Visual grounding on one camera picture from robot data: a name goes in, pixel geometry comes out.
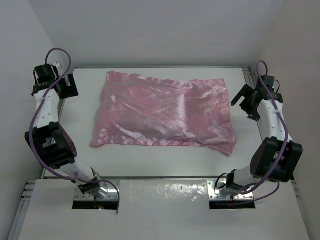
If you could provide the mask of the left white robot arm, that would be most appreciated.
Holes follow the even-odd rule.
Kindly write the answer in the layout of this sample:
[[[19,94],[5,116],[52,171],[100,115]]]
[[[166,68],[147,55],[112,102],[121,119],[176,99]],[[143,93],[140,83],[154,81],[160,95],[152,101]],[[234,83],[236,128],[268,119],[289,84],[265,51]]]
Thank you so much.
[[[56,67],[33,72],[36,113],[25,139],[40,164],[102,199],[103,177],[201,177],[219,170],[250,172],[253,127],[231,114],[224,79],[172,80],[109,71],[98,89],[78,91]],[[58,119],[58,102],[86,97],[74,117],[76,147]]]

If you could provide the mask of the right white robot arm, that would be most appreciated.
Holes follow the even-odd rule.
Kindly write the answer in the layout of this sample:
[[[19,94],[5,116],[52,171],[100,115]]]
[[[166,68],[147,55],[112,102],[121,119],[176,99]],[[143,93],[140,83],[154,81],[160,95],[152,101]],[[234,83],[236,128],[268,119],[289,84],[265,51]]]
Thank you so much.
[[[289,134],[283,115],[283,97],[274,90],[274,82],[273,76],[263,75],[255,88],[244,85],[231,101],[234,106],[244,98],[239,106],[248,119],[260,123],[263,141],[249,166],[226,174],[226,183],[216,183],[216,190],[226,189],[234,195],[243,195],[253,192],[264,182],[286,183],[292,178],[303,147]]]

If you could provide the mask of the pink pillowcase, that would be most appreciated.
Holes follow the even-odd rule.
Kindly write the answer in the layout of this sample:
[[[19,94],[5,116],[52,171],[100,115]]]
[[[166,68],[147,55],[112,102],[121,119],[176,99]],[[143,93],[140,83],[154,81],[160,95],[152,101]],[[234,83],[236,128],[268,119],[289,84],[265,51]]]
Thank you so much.
[[[90,146],[205,147],[237,143],[224,79],[179,81],[109,71]]]

